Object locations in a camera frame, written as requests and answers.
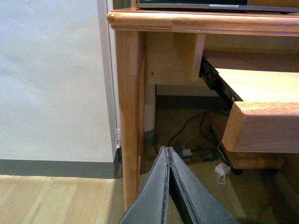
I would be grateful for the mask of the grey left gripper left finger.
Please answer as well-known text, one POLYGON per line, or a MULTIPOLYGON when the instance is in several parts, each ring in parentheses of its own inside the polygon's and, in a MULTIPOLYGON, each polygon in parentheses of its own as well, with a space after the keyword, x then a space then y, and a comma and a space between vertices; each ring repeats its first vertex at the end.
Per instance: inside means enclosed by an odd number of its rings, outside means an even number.
POLYGON ((141 191, 119 223, 167 223, 169 180, 170 156, 168 148, 162 147, 141 191))

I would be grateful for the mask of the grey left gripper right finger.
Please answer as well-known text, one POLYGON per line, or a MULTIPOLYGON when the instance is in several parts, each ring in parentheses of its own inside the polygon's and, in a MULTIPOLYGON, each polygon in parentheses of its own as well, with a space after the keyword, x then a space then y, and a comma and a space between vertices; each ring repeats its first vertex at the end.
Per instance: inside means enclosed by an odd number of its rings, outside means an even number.
POLYGON ((170 194, 185 224, 237 224, 239 221, 218 202, 180 156, 168 148, 170 194))

